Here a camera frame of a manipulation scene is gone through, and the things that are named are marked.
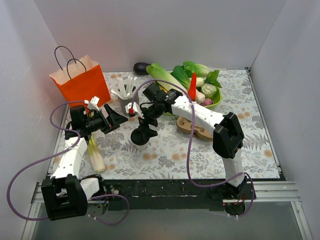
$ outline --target paper bag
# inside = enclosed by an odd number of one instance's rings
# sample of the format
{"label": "paper bag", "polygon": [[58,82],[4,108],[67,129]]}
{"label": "paper bag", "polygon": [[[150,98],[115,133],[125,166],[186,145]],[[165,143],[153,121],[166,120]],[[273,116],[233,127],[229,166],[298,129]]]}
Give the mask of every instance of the paper bag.
{"label": "paper bag", "polygon": [[[58,46],[54,51],[57,62],[56,50],[60,47],[64,46]],[[91,98],[97,96],[100,98],[98,107],[101,107],[111,97],[99,63],[91,60],[88,55],[80,59],[74,58],[72,53],[71,55],[72,59],[68,61],[66,67],[62,68],[58,62],[61,69],[49,76],[66,101],[90,101]],[[69,105],[72,107],[79,105],[79,103],[71,103]]]}

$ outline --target wall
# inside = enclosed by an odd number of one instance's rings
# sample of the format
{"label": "wall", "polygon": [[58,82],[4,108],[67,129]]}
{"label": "wall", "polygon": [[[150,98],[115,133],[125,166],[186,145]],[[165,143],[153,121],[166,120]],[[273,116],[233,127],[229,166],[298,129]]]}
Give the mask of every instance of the wall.
{"label": "wall", "polygon": [[34,1],[59,45],[128,71],[141,61],[252,66],[286,0]]}
{"label": "wall", "polygon": [[320,239],[320,0],[287,0],[252,67],[281,168]]}
{"label": "wall", "polygon": [[[21,238],[25,221],[10,210],[7,186],[19,169],[52,154],[58,131],[49,115],[64,100],[48,76],[58,69],[53,55],[57,44],[35,3],[0,1],[0,32],[0,238],[15,240]],[[62,112],[54,116],[56,123]],[[48,162],[29,168],[13,184],[13,204],[22,214],[28,215],[36,182],[47,169]]]}

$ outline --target floral tablecloth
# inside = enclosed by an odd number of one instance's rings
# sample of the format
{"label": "floral tablecloth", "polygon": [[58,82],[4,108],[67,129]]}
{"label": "floral tablecloth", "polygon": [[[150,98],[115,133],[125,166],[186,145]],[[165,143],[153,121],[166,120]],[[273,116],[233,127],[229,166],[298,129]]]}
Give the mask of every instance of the floral tablecloth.
{"label": "floral tablecloth", "polygon": [[[117,78],[124,81],[133,72],[106,72],[104,77],[110,89],[116,88]],[[151,76],[138,77],[136,85]],[[245,139],[242,148],[242,165],[253,178],[278,178],[278,170],[266,134],[266,130],[257,106],[248,75],[245,70],[221,70],[219,82],[222,85],[222,101],[213,110],[219,113],[237,114]],[[139,102],[149,102],[139,93]],[[111,96],[109,105],[121,113],[119,101]],[[103,156],[104,179],[187,179],[186,158],[189,135],[177,129],[176,116],[162,115],[155,128],[158,136],[149,141],[149,146],[139,151],[130,140],[131,132],[138,127],[137,117],[132,117],[119,129],[104,135],[94,133],[96,143]],[[64,133],[60,139],[58,151],[64,149]],[[53,170],[59,159],[54,161]],[[212,142],[193,138],[190,155],[190,172],[194,179],[225,178],[221,158],[213,151]],[[83,156],[79,177],[94,174],[88,153]]]}

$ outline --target black bag handle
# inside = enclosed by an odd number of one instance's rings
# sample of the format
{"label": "black bag handle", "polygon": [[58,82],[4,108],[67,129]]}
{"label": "black bag handle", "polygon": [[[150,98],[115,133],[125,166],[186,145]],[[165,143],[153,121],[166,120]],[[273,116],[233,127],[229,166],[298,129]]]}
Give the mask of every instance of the black bag handle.
{"label": "black bag handle", "polygon": [[66,72],[68,73],[68,76],[69,76],[70,80],[71,80],[72,78],[71,78],[71,76],[70,76],[70,74],[69,74],[68,65],[69,65],[70,61],[72,61],[72,60],[74,60],[75,63],[76,63],[76,60],[79,61],[79,63],[81,63],[82,66],[84,67],[84,70],[87,71],[86,66],[85,66],[79,59],[71,58],[71,59],[67,62],[67,64],[66,64]]}
{"label": "black bag handle", "polygon": [[56,53],[56,51],[57,51],[58,48],[65,48],[65,49],[67,49],[67,50],[71,53],[71,55],[72,55],[72,59],[71,59],[71,60],[74,60],[75,64],[77,64],[77,62],[76,62],[76,60],[75,60],[75,57],[74,57],[74,55],[72,54],[72,52],[70,51],[69,48],[67,48],[67,47],[65,47],[65,46],[57,46],[57,47],[55,48],[55,50],[54,50],[54,56],[55,56],[56,62],[58,63],[59,67],[61,68],[61,70],[63,70],[63,68],[62,68],[62,66],[60,65],[59,61],[58,61],[57,53]]}

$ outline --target red pepper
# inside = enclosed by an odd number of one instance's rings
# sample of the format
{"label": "red pepper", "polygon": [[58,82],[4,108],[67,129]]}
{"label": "red pepper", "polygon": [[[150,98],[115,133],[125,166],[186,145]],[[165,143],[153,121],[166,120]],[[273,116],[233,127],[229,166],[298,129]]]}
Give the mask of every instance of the red pepper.
{"label": "red pepper", "polygon": [[192,101],[194,101],[196,99],[196,84],[197,84],[197,75],[194,72],[192,74],[190,88],[189,88],[189,91],[188,91],[188,94],[189,94],[189,96],[190,96]]}

